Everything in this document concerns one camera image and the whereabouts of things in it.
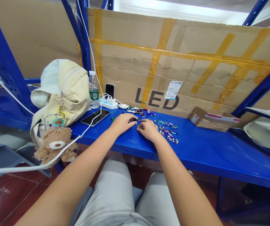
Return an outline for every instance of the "white bag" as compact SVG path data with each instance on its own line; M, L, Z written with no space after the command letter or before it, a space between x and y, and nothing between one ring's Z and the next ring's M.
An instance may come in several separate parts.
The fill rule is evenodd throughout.
M56 113L59 111L61 92L62 112L66 120L58 125ZM41 108L34 114L30 129L30 136L38 149L43 145L38 131L43 137L48 129L69 126L90 110L88 73L70 60L54 60L43 70L41 88L33 90L30 99L35 106Z
M244 131L254 143L270 148L270 119L259 117L244 126Z

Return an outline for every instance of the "smartphone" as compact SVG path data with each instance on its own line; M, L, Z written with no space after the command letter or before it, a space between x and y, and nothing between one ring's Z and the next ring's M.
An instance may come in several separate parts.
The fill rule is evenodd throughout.
M81 123L89 126L92 122L92 119L94 119L96 116L98 116L100 114L100 110L94 112L93 114L89 115L88 117L84 118ZM110 114L109 111L106 111L104 109L101 110L101 114L100 116L96 117L93 122L91 127L96 126L100 121L102 121L108 114Z
M114 90L115 90L115 87L114 85L111 85L111 84L106 84L106 93L111 95L111 97L114 99Z

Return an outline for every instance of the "teddy bear keychain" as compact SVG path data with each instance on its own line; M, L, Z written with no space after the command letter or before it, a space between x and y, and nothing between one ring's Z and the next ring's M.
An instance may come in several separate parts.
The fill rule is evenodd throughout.
M64 127L66 122L66 115L63 110L64 103L62 101L63 92L61 92L61 101L59 102L59 110L56 113L57 121L55 122L58 125L57 128L49 129L46 131L43 137L44 145L40 147L35 152L35 158L37 160L41 160L41 165L45 165L51 160L53 160L64 147L66 147L71 140L72 130L68 127ZM77 148L77 143L73 143L70 147L68 147L65 152L60 156L63 162L71 162L76 157L77 154L74 150ZM50 167L54 166L59 159L57 159L54 163L52 163Z

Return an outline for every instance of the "person's right hand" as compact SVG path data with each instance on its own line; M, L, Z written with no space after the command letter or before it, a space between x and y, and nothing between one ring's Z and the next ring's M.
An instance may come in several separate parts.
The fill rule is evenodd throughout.
M136 130L153 143L162 138L157 125L152 120L142 119Z

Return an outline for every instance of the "bottle cap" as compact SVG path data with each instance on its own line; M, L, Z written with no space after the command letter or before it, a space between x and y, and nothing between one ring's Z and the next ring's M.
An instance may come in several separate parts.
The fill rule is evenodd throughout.
M89 71L89 75L94 76L94 75L96 75L96 72L95 71Z

